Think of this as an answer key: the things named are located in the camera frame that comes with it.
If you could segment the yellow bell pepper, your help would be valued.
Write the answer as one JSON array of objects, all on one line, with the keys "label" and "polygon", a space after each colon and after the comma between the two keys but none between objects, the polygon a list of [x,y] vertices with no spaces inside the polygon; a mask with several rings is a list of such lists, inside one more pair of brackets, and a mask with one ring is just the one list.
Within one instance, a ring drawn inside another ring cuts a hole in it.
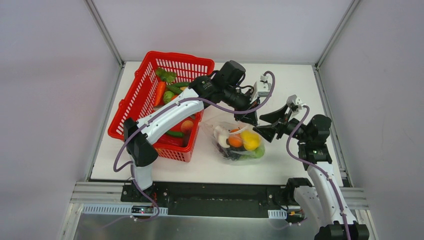
[{"label": "yellow bell pepper", "polygon": [[240,137],[247,151],[256,150],[262,143],[261,136],[254,131],[244,130],[240,133]]}]

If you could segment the clear zip top bag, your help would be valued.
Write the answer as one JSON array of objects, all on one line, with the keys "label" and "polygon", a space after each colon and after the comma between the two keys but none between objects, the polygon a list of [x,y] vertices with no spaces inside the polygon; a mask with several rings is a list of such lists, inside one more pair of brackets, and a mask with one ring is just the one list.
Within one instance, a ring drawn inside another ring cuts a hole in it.
[{"label": "clear zip top bag", "polygon": [[223,163],[256,165],[266,153],[264,139],[253,126],[242,122],[207,121],[200,128],[208,136]]}]

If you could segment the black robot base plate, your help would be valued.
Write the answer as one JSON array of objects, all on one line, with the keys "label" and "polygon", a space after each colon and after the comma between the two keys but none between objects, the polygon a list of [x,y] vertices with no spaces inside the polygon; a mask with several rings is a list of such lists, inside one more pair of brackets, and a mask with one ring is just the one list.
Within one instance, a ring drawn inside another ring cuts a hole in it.
[{"label": "black robot base plate", "polygon": [[295,187],[311,184],[290,178],[286,185],[184,183],[156,181],[140,192],[132,182],[124,183],[122,202],[147,203],[166,208],[169,215],[229,218],[282,218],[290,223],[305,219],[295,201]]}]

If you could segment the black grape bunch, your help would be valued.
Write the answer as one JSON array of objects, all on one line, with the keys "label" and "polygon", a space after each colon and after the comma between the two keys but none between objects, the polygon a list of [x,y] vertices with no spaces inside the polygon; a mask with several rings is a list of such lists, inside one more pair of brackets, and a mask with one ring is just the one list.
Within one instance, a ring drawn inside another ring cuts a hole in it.
[{"label": "black grape bunch", "polygon": [[225,148],[218,145],[218,151],[221,153],[224,159],[231,160],[231,161],[244,160],[252,156],[252,152],[247,151],[243,146],[241,147],[230,146],[228,148]]}]

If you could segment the white garlic bulb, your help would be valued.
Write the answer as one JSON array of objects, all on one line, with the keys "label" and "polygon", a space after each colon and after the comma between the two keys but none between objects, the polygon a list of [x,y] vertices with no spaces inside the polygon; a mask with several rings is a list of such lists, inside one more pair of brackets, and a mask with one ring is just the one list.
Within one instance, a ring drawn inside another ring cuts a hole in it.
[{"label": "white garlic bulb", "polygon": [[230,147],[230,145],[227,143],[229,138],[229,131],[226,128],[217,125],[213,130],[213,136],[222,148],[228,149]]}]

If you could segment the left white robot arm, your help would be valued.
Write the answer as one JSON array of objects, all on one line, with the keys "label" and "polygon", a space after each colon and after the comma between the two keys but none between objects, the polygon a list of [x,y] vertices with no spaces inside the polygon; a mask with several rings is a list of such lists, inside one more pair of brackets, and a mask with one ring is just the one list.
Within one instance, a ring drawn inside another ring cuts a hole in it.
[{"label": "left white robot arm", "polygon": [[152,198],[153,162],[159,156],[153,145],[185,118],[224,102],[229,106],[226,112],[233,113],[237,120],[257,124],[259,90],[268,91],[269,86],[258,83],[242,86],[245,76],[246,70],[242,65],[233,60],[227,61],[221,69],[196,77],[182,93],[154,113],[138,121],[128,118],[124,122],[124,145],[121,149],[132,158],[130,171],[135,198],[143,203]]}]

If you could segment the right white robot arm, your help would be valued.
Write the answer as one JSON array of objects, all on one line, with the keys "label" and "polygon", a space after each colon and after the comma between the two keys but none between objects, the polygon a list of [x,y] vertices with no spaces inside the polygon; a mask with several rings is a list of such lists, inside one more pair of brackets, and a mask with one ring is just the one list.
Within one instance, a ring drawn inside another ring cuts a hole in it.
[{"label": "right white robot arm", "polygon": [[316,114],[304,124],[309,113],[310,107],[305,104],[287,103],[260,116],[267,124],[253,128],[268,142],[287,135],[287,153],[303,164],[310,177],[290,178],[283,190],[284,200],[301,207],[313,223],[316,240],[367,240],[367,225],[358,222],[334,180],[333,160],[327,146],[332,120]]}]

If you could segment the red plastic basket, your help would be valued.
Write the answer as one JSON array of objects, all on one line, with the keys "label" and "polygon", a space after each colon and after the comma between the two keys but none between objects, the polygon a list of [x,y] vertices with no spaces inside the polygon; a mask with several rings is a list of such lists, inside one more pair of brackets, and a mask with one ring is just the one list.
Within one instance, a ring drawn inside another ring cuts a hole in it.
[{"label": "red plastic basket", "polygon": [[[154,112],[153,104],[160,81],[156,75],[157,68],[176,73],[175,82],[177,83],[192,82],[196,77],[210,74],[215,68],[215,62],[209,58],[185,53],[149,51],[135,71],[134,80],[126,96],[118,104],[107,130],[110,137],[124,140],[126,119],[131,118],[136,121]],[[194,129],[186,147],[165,144],[164,140],[171,139],[170,135],[165,134],[158,143],[153,145],[158,155],[162,158],[190,162],[203,114],[204,112],[200,111],[191,118]]]}]

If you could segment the green cabbage ball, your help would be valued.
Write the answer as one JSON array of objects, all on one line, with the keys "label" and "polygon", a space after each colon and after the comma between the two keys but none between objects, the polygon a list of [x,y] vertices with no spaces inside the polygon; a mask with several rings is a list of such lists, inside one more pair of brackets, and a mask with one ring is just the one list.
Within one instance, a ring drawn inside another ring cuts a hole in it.
[{"label": "green cabbage ball", "polygon": [[248,157],[251,159],[260,159],[264,156],[265,154],[265,146],[264,145],[260,145],[258,148],[256,148],[255,150],[251,151],[248,154]]}]

